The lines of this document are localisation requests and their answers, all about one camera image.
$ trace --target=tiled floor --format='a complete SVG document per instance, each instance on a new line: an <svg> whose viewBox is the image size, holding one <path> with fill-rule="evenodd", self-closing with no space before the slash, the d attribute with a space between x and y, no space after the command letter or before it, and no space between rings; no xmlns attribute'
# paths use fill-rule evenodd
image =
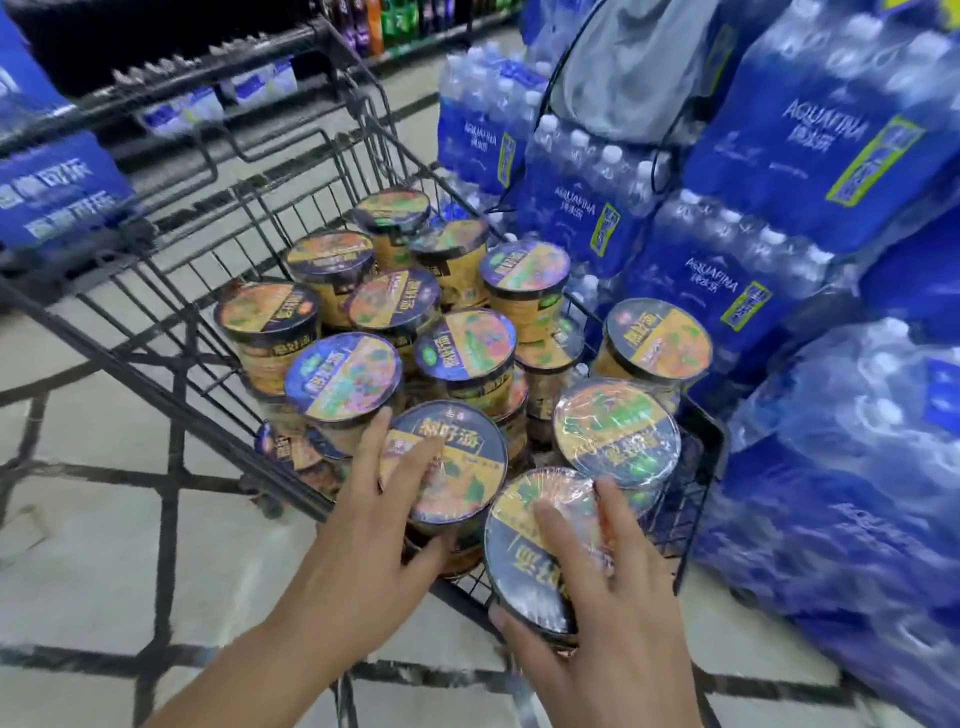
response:
<svg viewBox="0 0 960 728"><path fill-rule="evenodd" d="M518 47L516 34L500 37L509 48ZM437 107L424 104L409 115L402 110L435 91L439 67L437 60L425 61L386 82L393 110L401 111L399 138L426 161L436 156ZM324 128L346 131L348 121L340 113L327 117ZM254 165L228 162L219 187L319 143L313 137ZM269 189L265 198L280 205L319 185L326 174L329 168L311 170L282 189ZM334 189L314 206L313 218L301 208L300 215L281 216L284 225L319 225L322 206L324 214L335 215L335 207L346 201L338 200L343 194L342 188ZM157 260L171 265L233 234L246 219L242 211L231 214L189 241L174 242ZM251 247L263 246L258 232L243 234ZM260 249L260 258L265 250ZM232 273L249 265L236 247L225 250L223 260ZM194 272L180 269L177 283L188 297L205 291L198 272L210 285L226 280L227 274L210 263L199 262ZM118 311L133 331L150 323L124 304L115 288L102 286L92 296ZM159 315L167 313L163 303L156 306ZM77 301L55 309L101 342L117 343L115 331L95 322ZM205 346L202 342L201 351L209 351ZM0 469L0 522L5 524L0 529L0 726L135 724L198 674L209 648L227 643L267 614L307 549L313 522L289 509L278 521L264 519L238 494L237 469L189 434L182 464L208 477L172 486L167 473L180 463L177 448L170 448L169 421L106 374L77 370L83 358L32 322L16 316L0 322L0 348L0 405L5 405L0 408L0 460L8 462ZM168 338L156 351L175 354L177 343ZM140 369L164 388L174 388L170 371ZM188 376L203 384L217 372L195 367ZM51 384L57 386L48 391ZM194 394L188 399L228 430L243 433L210 402ZM242 408L233 401L228 406ZM723 676L754 678L764 685L836 686L839 675L789 625L738 605L704 571L688 570L681 598L693 659L714 676L703 681L713 693L708 700L718 721L705 718L709 728L909 725L882 704L858 711L848 696L847 707L838 708L721 694ZM487 632L429 596L358 670L359 724L547 728L539 702L513 689L503 669ZM467 687L421 687L430 682L424 674L434 682ZM832 694L844 697L839 689ZM336 725L332 693L320 698L301 725Z"/></svg>

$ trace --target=noodle cup lid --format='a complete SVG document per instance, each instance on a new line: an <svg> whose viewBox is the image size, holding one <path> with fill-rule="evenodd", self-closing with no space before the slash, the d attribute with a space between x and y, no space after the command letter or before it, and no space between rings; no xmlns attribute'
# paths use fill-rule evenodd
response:
<svg viewBox="0 0 960 728"><path fill-rule="evenodd" d="M489 308L452 311L414 342L420 370L443 381L487 376L512 361L515 350L514 325Z"/></svg>
<svg viewBox="0 0 960 728"><path fill-rule="evenodd" d="M657 379L691 379L713 358L713 344L700 322L657 299L621 301L607 316L606 332L620 356Z"/></svg>
<svg viewBox="0 0 960 728"><path fill-rule="evenodd" d="M540 499L564 514L580 543L612 574L612 539L604 535L593 481L570 468L535 468L507 483L484 529L487 574L507 606L538 629L550 635L576 634L560 564L534 518L533 504Z"/></svg>
<svg viewBox="0 0 960 728"><path fill-rule="evenodd" d="M376 192L353 209L353 220L367 232L416 231L430 216L430 198L415 189Z"/></svg>
<svg viewBox="0 0 960 728"><path fill-rule="evenodd" d="M580 361L586 344L584 333L576 322L561 316L554 323L550 335L542 341L518 344L516 360L533 374L558 374Z"/></svg>
<svg viewBox="0 0 960 728"><path fill-rule="evenodd" d="M306 437L277 434L270 423L264 423L256 431L253 449L291 473L308 470L324 461Z"/></svg>
<svg viewBox="0 0 960 728"><path fill-rule="evenodd" d="M359 232L320 232L298 240L284 258L305 278L334 276L371 265L373 241Z"/></svg>
<svg viewBox="0 0 960 728"><path fill-rule="evenodd" d="M348 423L383 406L400 373L400 356L387 341L349 331L304 349L287 372L284 391L306 417Z"/></svg>
<svg viewBox="0 0 960 728"><path fill-rule="evenodd" d="M411 239L407 248L414 253L458 257L475 251L487 242L489 234L490 227L482 220L454 220Z"/></svg>
<svg viewBox="0 0 960 728"><path fill-rule="evenodd" d="M320 301L309 288L288 281L245 283L217 303L216 321L228 334L248 336L297 328L317 316Z"/></svg>
<svg viewBox="0 0 960 728"><path fill-rule="evenodd" d="M446 445L420 482L410 521L430 525L466 521L487 507L507 473L503 433L475 407L435 400L397 416L380 458L380 484L389 488L403 455L434 436L445 437Z"/></svg>
<svg viewBox="0 0 960 728"><path fill-rule="evenodd" d="M569 278L570 256L563 248L539 240L504 243L480 261L480 275L489 286L501 291L546 291Z"/></svg>
<svg viewBox="0 0 960 728"><path fill-rule="evenodd" d="M633 381L598 377L574 384L557 402L553 433L566 462L594 479L610 475L625 490L656 495L680 459L677 423Z"/></svg>
<svg viewBox="0 0 960 728"><path fill-rule="evenodd" d="M496 418L496 423L502 425L515 415L518 410L525 407L529 394L530 387L527 386L527 377L523 374L523 370L515 364L514 379L510 383L510 394L507 395L507 408L502 415Z"/></svg>
<svg viewBox="0 0 960 728"><path fill-rule="evenodd" d="M437 307L440 284L419 268L393 271L358 286L344 309L353 324L388 329L416 321Z"/></svg>

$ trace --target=water bottle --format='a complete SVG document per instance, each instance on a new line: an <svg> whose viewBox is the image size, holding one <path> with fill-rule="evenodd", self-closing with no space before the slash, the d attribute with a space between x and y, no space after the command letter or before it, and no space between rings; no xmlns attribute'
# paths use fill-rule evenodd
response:
<svg viewBox="0 0 960 728"><path fill-rule="evenodd" d="M459 173L461 155L466 146L463 140L463 121L460 99L463 95L468 70L467 58L450 54L440 76L440 118L437 121L437 159L446 169Z"/></svg>

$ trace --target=instant noodle cup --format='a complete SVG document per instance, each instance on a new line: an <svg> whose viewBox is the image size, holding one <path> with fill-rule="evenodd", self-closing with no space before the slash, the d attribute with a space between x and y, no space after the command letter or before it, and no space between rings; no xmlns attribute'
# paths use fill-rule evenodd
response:
<svg viewBox="0 0 960 728"><path fill-rule="evenodd" d="M507 473L507 443L480 410L457 400L419 404L394 419L380 458L380 485L390 487L397 465L420 440L445 437L439 457L423 476L409 523L433 536L458 526L458 537L480 532L486 509Z"/></svg>
<svg viewBox="0 0 960 728"><path fill-rule="evenodd" d="M491 308L509 318L521 343L545 339L560 313L570 258L552 243L521 240L487 253L480 275Z"/></svg>
<svg viewBox="0 0 960 728"><path fill-rule="evenodd" d="M287 437L302 436L306 431L306 420L299 410L287 400L285 395L268 395L260 392L250 383L250 378L240 373L244 389L256 401L263 419L270 423L273 432Z"/></svg>
<svg viewBox="0 0 960 728"><path fill-rule="evenodd" d="M586 340L576 323L561 316L542 341L519 344L516 362L527 373L530 399L527 412L538 420L553 417L560 393L570 382L570 372L584 355Z"/></svg>
<svg viewBox="0 0 960 728"><path fill-rule="evenodd" d="M416 555L430 543L430 537L420 533L413 526L408 525L403 537L404 545ZM457 538L457 544L446 557L440 576L454 581L476 569L483 561L483 543L473 536L467 540Z"/></svg>
<svg viewBox="0 0 960 728"><path fill-rule="evenodd" d="M607 316L604 346L590 374L635 379L676 411L683 386L703 374L712 357L709 334L682 308L627 299Z"/></svg>
<svg viewBox="0 0 960 728"><path fill-rule="evenodd" d="M308 347L290 367L290 401L330 444L353 455L360 436L385 404L402 406L400 357L379 336L348 331Z"/></svg>
<svg viewBox="0 0 960 728"><path fill-rule="evenodd" d="M288 281L245 283L213 309L251 385L265 395L283 394L293 360L317 339L319 315L317 294Z"/></svg>
<svg viewBox="0 0 960 728"><path fill-rule="evenodd" d="M492 417L507 411L514 380L516 334L488 308L445 314L418 337L414 357L437 397L462 400Z"/></svg>
<svg viewBox="0 0 960 728"><path fill-rule="evenodd" d="M352 211L353 222L373 241L381 272L409 268L413 263L409 240L430 217L430 198L413 189L376 192Z"/></svg>
<svg viewBox="0 0 960 728"><path fill-rule="evenodd" d="M410 240L414 260L440 283L444 311L487 304L480 261L487 254L489 236L486 223L470 219L454 220Z"/></svg>
<svg viewBox="0 0 960 728"><path fill-rule="evenodd" d="M527 379L523 375L523 370L515 364L514 380L510 385L507 408L502 415L493 418L496 426L507 439L507 458L511 464L527 447L527 395Z"/></svg>
<svg viewBox="0 0 960 728"><path fill-rule="evenodd" d="M256 432L253 449L296 475L327 500L336 501L340 485L333 469L304 435L287 437L275 432L270 423L264 423Z"/></svg>
<svg viewBox="0 0 960 728"><path fill-rule="evenodd" d="M298 240L284 259L294 280L317 292L324 324L350 328L344 303L373 270L373 241L358 232L315 233Z"/></svg>
<svg viewBox="0 0 960 728"><path fill-rule="evenodd" d="M533 504L548 500L578 540L612 574L593 481L570 468L536 468L511 480L491 506L484 530L487 576L500 603L557 647L577 645L577 619L556 555L540 534Z"/></svg>
<svg viewBox="0 0 960 728"><path fill-rule="evenodd" d="M334 448L330 441L313 427L306 429L306 437L313 449L321 455L333 471L336 489L333 498L336 499L340 489L347 485L347 481L350 480L350 473L353 472L353 458Z"/></svg>
<svg viewBox="0 0 960 728"><path fill-rule="evenodd" d="M413 344L440 318L440 285L426 271L393 271L362 284L347 300L347 315L359 330L394 345L403 370L417 370Z"/></svg>
<svg viewBox="0 0 960 728"><path fill-rule="evenodd" d="M680 429L634 381L590 378L567 389L553 413L555 447L573 468L609 475L637 516L654 505L680 459Z"/></svg>

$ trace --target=human hand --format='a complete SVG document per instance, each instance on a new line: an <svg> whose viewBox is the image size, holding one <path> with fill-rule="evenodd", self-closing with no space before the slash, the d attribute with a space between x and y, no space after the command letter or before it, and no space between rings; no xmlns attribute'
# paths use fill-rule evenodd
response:
<svg viewBox="0 0 960 728"><path fill-rule="evenodd" d="M577 616L568 661L499 605L490 618L540 697L553 728L699 728L680 605L660 554L612 480L596 483L614 545L609 580L552 504L534 515L557 556Z"/></svg>
<svg viewBox="0 0 960 728"><path fill-rule="evenodd" d="M453 548L456 533L434 538L407 565L400 563L403 531L420 480L443 448L429 438L403 455L381 494L380 454L391 410L377 413L353 457L337 506L267 623L316 640L332 682L384 644L430 589Z"/></svg>

